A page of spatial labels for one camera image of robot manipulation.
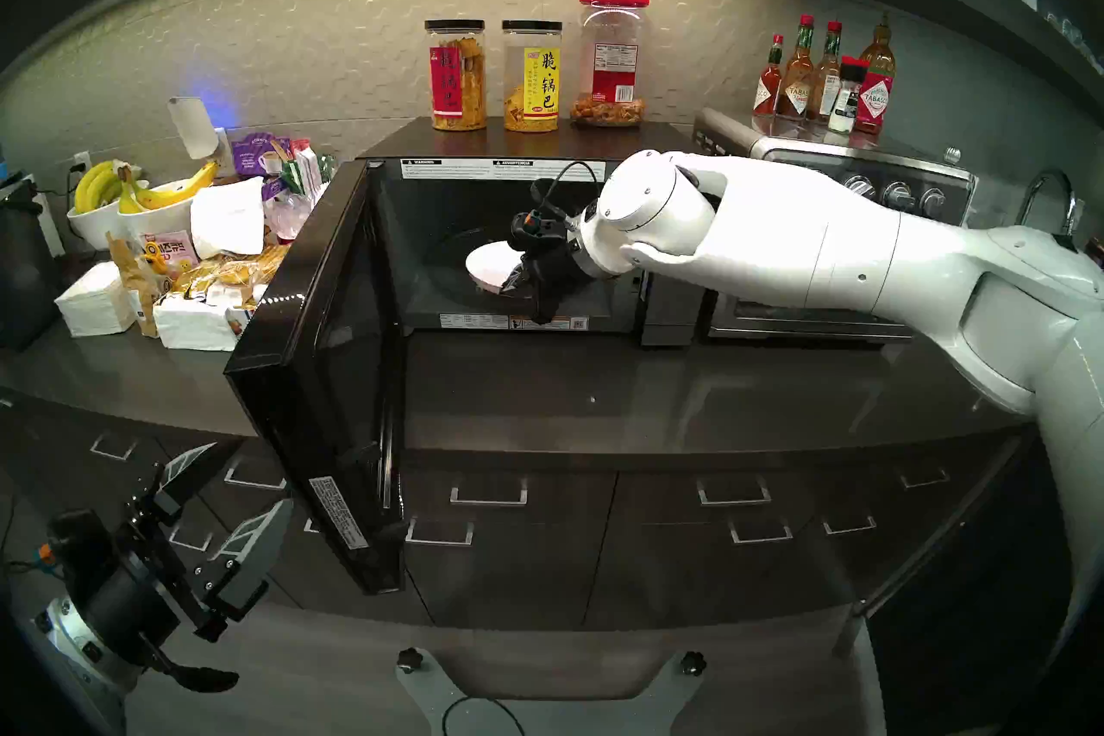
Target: floor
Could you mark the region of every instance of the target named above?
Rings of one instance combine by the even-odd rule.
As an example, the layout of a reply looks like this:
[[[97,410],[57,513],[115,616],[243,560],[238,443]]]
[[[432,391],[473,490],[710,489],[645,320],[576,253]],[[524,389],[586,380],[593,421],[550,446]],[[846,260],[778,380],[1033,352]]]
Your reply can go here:
[[[10,482],[0,472],[0,520]],[[8,557],[33,553],[42,520],[18,502]],[[9,607],[41,610],[61,585],[12,577]],[[7,587],[0,584],[0,589]],[[676,719],[678,736],[883,734],[873,654],[864,632],[852,657],[831,655],[839,609],[734,626],[655,632],[491,632],[375,623],[258,605],[217,644],[178,630],[166,652],[183,664],[237,671],[224,694],[193,694],[147,673],[127,701],[130,736],[428,736],[394,678],[399,650],[432,650],[469,694],[595,698],[636,694],[672,653],[699,650],[704,682]]]

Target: yellow label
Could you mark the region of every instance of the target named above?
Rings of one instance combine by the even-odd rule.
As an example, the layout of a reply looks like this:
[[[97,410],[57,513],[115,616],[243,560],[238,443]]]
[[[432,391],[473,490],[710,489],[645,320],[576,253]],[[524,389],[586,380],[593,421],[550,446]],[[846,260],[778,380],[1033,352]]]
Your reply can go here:
[[[560,113],[560,47],[526,47],[526,118],[540,121]]]

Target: backsplash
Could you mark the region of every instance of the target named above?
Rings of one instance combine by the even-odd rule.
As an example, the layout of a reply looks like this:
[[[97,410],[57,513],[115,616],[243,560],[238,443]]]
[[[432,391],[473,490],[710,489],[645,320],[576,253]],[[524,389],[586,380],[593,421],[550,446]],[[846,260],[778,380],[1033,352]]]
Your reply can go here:
[[[577,0],[132,0],[49,46],[0,84],[0,143],[11,169],[64,185],[72,153],[89,150],[145,167],[155,180],[190,173],[166,102],[204,99],[231,138],[254,129],[308,136],[351,158],[428,110],[427,18],[487,21],[488,103],[502,110],[503,19],[564,21],[563,86],[577,79]],[[814,14],[814,60],[829,20],[845,54],[871,40],[881,7],[861,0],[652,0],[641,56],[648,118],[688,131],[711,106],[750,111],[771,35],[793,50],[800,14]],[[891,12],[898,79],[885,132],[922,150],[963,151],[980,184],[970,224],[1009,223],[1043,168],[1061,168],[1087,202],[1079,234],[1104,211],[1104,141],[1076,106],[1008,58]],[[564,109],[571,97],[562,102]],[[1053,228],[1057,205],[1040,200]]]

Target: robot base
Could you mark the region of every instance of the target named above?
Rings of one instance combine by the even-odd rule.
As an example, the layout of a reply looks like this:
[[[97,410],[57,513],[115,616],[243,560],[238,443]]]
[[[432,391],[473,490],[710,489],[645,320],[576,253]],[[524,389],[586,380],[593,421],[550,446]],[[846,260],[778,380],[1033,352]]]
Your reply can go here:
[[[427,650],[403,650],[395,676],[429,719],[433,736],[668,736],[701,685],[701,653],[676,654],[636,697],[623,701],[496,701],[469,697]]]

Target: open microwave door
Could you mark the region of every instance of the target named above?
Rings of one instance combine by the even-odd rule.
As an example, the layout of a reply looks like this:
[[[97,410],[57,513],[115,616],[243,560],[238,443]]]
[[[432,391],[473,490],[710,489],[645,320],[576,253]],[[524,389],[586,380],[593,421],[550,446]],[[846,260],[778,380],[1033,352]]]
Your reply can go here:
[[[338,170],[225,374],[314,525],[361,588],[380,594],[405,577],[404,378],[373,171],[363,161]]]

